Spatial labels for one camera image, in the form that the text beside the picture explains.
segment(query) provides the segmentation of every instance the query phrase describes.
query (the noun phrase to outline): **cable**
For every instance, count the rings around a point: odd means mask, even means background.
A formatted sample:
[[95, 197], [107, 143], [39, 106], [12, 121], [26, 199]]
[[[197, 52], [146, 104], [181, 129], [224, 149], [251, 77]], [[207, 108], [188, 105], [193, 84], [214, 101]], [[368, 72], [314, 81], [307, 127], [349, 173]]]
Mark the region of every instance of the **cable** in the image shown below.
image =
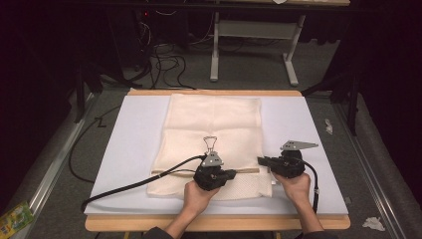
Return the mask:
[[197, 156], [190, 157], [190, 158], [188, 158], [188, 159], [186, 159], [186, 160], [184, 160], [184, 161], [180, 162], [179, 164], [177, 164], [177, 165], [175, 165], [175, 166], [171, 167], [170, 169], [168, 169], [168, 170], [166, 170], [166, 171], [161, 172], [161, 173], [160, 173], [160, 174], [158, 174], [158, 175], [155, 175], [155, 176], [152, 176], [152, 177], [146, 178], [145, 180], [139, 181], [139, 182], [137, 182], [137, 183], [134, 183], [134, 184], [131, 184], [131, 185], [128, 185], [128, 186], [120, 187], [120, 188], [117, 188], [117, 189], [114, 189], [114, 190], [111, 190], [111, 191], [107, 191], [107, 192], [101, 193], [101, 194], [99, 194], [99, 195], [97, 195], [97, 196], [91, 197], [91, 198], [89, 198], [89, 199], [85, 200], [85, 201], [82, 203], [82, 205], [81, 205], [81, 210], [84, 212], [84, 211], [85, 211], [85, 209], [87, 208], [88, 203], [90, 203], [90, 202], [92, 202], [92, 201], [98, 200], [98, 199], [103, 198], [103, 197], [106, 197], [106, 196], [110, 196], [110, 195], [112, 195], [112, 194], [116, 194], [116, 193], [119, 193], [119, 192], [127, 191], [127, 190], [133, 189], [133, 188], [135, 188], [135, 187], [139, 187], [139, 186], [145, 185], [145, 184], [147, 184], [147, 183], [149, 183], [149, 182], [151, 182], [151, 181], [155, 181], [155, 180], [156, 180], [156, 179], [158, 179], [158, 178], [161, 178], [161, 177], [166, 176], [166, 175], [168, 175], [168, 174], [170, 174], [170, 173], [173, 173], [173, 170], [174, 170], [174, 169], [176, 169], [176, 168], [180, 167], [181, 165], [183, 165], [183, 164], [185, 164], [185, 163], [187, 163], [187, 162], [189, 162], [189, 161], [192, 161], [192, 160], [195, 160], [195, 159], [201, 159], [201, 160], [204, 160], [204, 159], [206, 158], [206, 156], [207, 156], [207, 155], [205, 154], [205, 155], [197, 155]]
[[[294, 160], [296, 160], [296, 161], [299, 161], [299, 162], [303, 163], [303, 164], [304, 164], [304, 165], [306, 165], [308, 168], [310, 168], [310, 169], [311, 169], [311, 171], [314, 173], [315, 183], [314, 183], [314, 202], [313, 202], [313, 210], [314, 210], [314, 213], [317, 213], [317, 203], [318, 203], [318, 200], [319, 200], [319, 188], [318, 188], [318, 186], [317, 186], [317, 171], [313, 168], [313, 166], [312, 166], [312, 165], [310, 165], [308, 162], [306, 162], [306, 161], [304, 161], [304, 160], [302, 160], [302, 159], [300, 159], [300, 158], [297, 158], [297, 157], [290, 157], [290, 156], [289, 156], [289, 158], [294, 159]], [[301, 234], [299, 234], [297, 237], [295, 237], [295, 239], [301, 239], [301, 238], [303, 238], [303, 237], [304, 237], [304, 233], [302, 232], [302, 233], [301, 233]]]
[[243, 46], [244, 46], [244, 44], [245, 44], [245, 40], [242, 38], [242, 39], [238, 39], [238, 38], [233, 38], [233, 37], [230, 37], [230, 38], [232, 38], [233, 40], [237, 40], [237, 42], [240, 42], [240, 46], [238, 46], [237, 48], [235, 48], [234, 50], [225, 50], [225, 49], [223, 49], [222, 47], [221, 47], [221, 45], [223, 45], [223, 44], [219, 44], [219, 47], [218, 47], [218, 49], [220, 50], [220, 51], [222, 51], [222, 52], [237, 52], [237, 51], [239, 51], [240, 49], [242, 49], [243, 48]]
[[[176, 44], [163, 43], [163, 44], [155, 45], [154, 48], [157, 48], [157, 54], [165, 55], [165, 54], [169, 54], [169, 53], [173, 52], [175, 46], [176, 46]], [[165, 52], [158, 53], [158, 48], [161, 48], [161, 47], [170, 47], [170, 48], [169, 48], [169, 50], [167, 50]]]
[[141, 39], [143, 39], [143, 36], [145, 35], [146, 29], [148, 30], [148, 42], [146, 43], [146, 46], [149, 46], [149, 44], [151, 43], [151, 29], [149, 28], [148, 25], [146, 25], [145, 23], [139, 21], [138, 24], [143, 26], [143, 33], [140, 36], [140, 39], [138, 38], [138, 42], [140, 47], [142, 47], [142, 43], [141, 43]]
[[[157, 58], [157, 63], [155, 64], [155, 68], [156, 69], [158, 69], [158, 71], [159, 72], [161, 72], [161, 71], [163, 71], [164, 73], [163, 73], [163, 81], [164, 81], [164, 84], [165, 85], [167, 85], [168, 87], [171, 87], [171, 88], [182, 88], [182, 89], [191, 89], [191, 90], [196, 90], [196, 88], [193, 88], [193, 87], [191, 87], [191, 86], [187, 86], [187, 85], [184, 85], [184, 84], [182, 84], [181, 83], [181, 80], [180, 80], [180, 78], [181, 78], [181, 76], [183, 75], [183, 73], [186, 71], [186, 61], [185, 61], [185, 59], [182, 57], [182, 56], [163, 56], [163, 57], [159, 57], [158, 56], [158, 53], [157, 53], [157, 49], [158, 48], [155, 48], [155, 57]], [[168, 82], [167, 82], [167, 80], [166, 80], [166, 78], [165, 78], [165, 76], [167, 75], [167, 73], [170, 71], [170, 70], [173, 70], [173, 69], [176, 69], [177, 67], [179, 67], [179, 66], [181, 66], [180, 64], [179, 64], [179, 60], [183, 63], [183, 65], [182, 65], [182, 67], [183, 67], [183, 69], [182, 69], [182, 71], [177, 75], [177, 77], [176, 77], [176, 81], [177, 81], [177, 83], [179, 84], [178, 86], [175, 86], [175, 85], [171, 85], [171, 84], [169, 84]], [[168, 62], [173, 62], [174, 63], [174, 65], [173, 66], [171, 66], [171, 67], [169, 67], [169, 68], [167, 68], [167, 69], [162, 69], [162, 62], [165, 62], [165, 61], [168, 61]], [[156, 84], [157, 84], [157, 82], [158, 82], [158, 78], [156, 79], [156, 81], [153, 83], [153, 87], [151, 87], [152, 89], [156, 89]]]
[[163, 13], [163, 12], [158, 12], [155, 11], [156, 13], [158, 13], [159, 15], [163, 15], [163, 16], [172, 16], [174, 15], [177, 11], [173, 11], [172, 13]]
[[208, 27], [208, 31], [205, 33], [204, 37], [201, 40], [197, 41], [197, 42], [189, 43], [189, 45], [193, 46], [195, 44], [203, 43], [203, 42], [206, 42], [206, 41], [212, 39], [212, 37], [208, 37], [208, 35], [211, 32], [211, 28], [213, 26], [213, 23], [214, 23], [214, 13], [211, 14], [211, 22], [210, 22], [210, 25]]
[[70, 152], [69, 152], [69, 159], [68, 159], [68, 165], [69, 165], [69, 170], [71, 171], [71, 174], [75, 177], [75, 178], [77, 178], [77, 179], [79, 179], [79, 180], [81, 180], [81, 181], [84, 181], [84, 182], [89, 182], [89, 183], [94, 183], [94, 181], [92, 181], [92, 180], [89, 180], [89, 179], [86, 179], [86, 178], [83, 178], [83, 177], [81, 177], [81, 176], [79, 176], [79, 175], [77, 175], [76, 173], [75, 173], [75, 171], [74, 171], [74, 169], [73, 169], [73, 167], [72, 167], [72, 156], [73, 156], [73, 154], [74, 154], [74, 150], [75, 150], [75, 147], [77, 146], [77, 144], [78, 144], [78, 142], [81, 140], [81, 138], [85, 135], [85, 133], [87, 133], [87, 131], [97, 122], [97, 121], [102, 121], [103, 120], [103, 117], [104, 116], [106, 116], [106, 115], [108, 115], [109, 113], [111, 113], [112, 111], [114, 111], [114, 110], [116, 110], [116, 109], [118, 109], [118, 108], [120, 108], [121, 107], [121, 105], [120, 106], [117, 106], [117, 107], [114, 107], [114, 108], [112, 108], [112, 109], [110, 109], [110, 110], [108, 110], [107, 112], [105, 112], [104, 114], [102, 114], [101, 116], [99, 116], [99, 117], [96, 117], [95, 118], [95, 120], [93, 121], [93, 122], [91, 122], [88, 126], [87, 126], [87, 128], [78, 136], [78, 138], [75, 140], [75, 142], [74, 142], [74, 144], [72, 145], [72, 148], [71, 148], [71, 150], [70, 150]]

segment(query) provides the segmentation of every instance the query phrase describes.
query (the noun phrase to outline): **sleeve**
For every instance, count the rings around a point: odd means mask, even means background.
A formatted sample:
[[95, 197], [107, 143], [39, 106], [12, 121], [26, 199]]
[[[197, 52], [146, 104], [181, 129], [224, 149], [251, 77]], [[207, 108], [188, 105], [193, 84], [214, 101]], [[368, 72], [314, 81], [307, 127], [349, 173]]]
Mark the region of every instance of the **sleeve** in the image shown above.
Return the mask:
[[142, 239], [173, 239], [170, 235], [168, 235], [165, 231], [158, 227], [154, 227], [147, 231], [143, 236]]
[[338, 237], [325, 231], [318, 231], [305, 234], [304, 239], [338, 239]]

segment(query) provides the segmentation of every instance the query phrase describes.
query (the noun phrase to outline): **white table leg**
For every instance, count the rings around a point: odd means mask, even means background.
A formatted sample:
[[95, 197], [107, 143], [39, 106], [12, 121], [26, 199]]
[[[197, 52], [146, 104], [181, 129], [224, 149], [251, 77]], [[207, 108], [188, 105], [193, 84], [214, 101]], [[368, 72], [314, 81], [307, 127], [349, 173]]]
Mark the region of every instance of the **white table leg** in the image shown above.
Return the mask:
[[291, 41], [292, 44], [291, 44], [290, 51], [287, 54], [283, 54], [283, 60], [285, 62], [286, 70], [288, 72], [289, 82], [290, 82], [291, 86], [293, 86], [293, 87], [296, 87], [299, 84], [299, 82], [298, 82], [298, 78], [296, 77], [295, 69], [293, 68], [292, 57], [293, 57], [293, 53], [295, 52], [296, 45], [298, 44], [298, 40], [299, 40], [299, 36], [301, 35], [302, 27], [304, 26], [305, 17], [306, 17], [305, 15], [302, 15], [299, 18], [298, 25], [295, 29], [295, 33], [294, 33], [292, 41]]
[[211, 82], [218, 81], [218, 28], [220, 21], [220, 14], [218, 12], [214, 13], [214, 48], [212, 50], [212, 59], [211, 59]]

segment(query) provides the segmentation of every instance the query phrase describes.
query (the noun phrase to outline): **yellow package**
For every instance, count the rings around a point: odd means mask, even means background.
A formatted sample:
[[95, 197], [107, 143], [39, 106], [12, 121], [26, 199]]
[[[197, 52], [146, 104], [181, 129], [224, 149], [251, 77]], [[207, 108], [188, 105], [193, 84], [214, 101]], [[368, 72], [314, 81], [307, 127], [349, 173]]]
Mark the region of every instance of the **yellow package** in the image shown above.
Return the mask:
[[32, 222], [34, 216], [27, 202], [21, 202], [0, 218], [0, 239], [7, 239]]

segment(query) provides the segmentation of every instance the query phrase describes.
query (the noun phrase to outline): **human hand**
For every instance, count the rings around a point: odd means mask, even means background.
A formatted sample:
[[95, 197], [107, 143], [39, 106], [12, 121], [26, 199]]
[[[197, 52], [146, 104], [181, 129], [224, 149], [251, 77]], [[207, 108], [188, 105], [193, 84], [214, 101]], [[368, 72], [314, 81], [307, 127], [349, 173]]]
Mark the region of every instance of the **human hand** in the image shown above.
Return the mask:
[[294, 178], [285, 178], [273, 172], [285, 188], [286, 195], [294, 203], [309, 202], [311, 178], [307, 173], [302, 173]]
[[219, 190], [220, 188], [206, 191], [200, 188], [195, 181], [186, 183], [182, 211], [185, 211], [196, 217], [207, 208], [209, 201], [215, 194], [217, 194]]

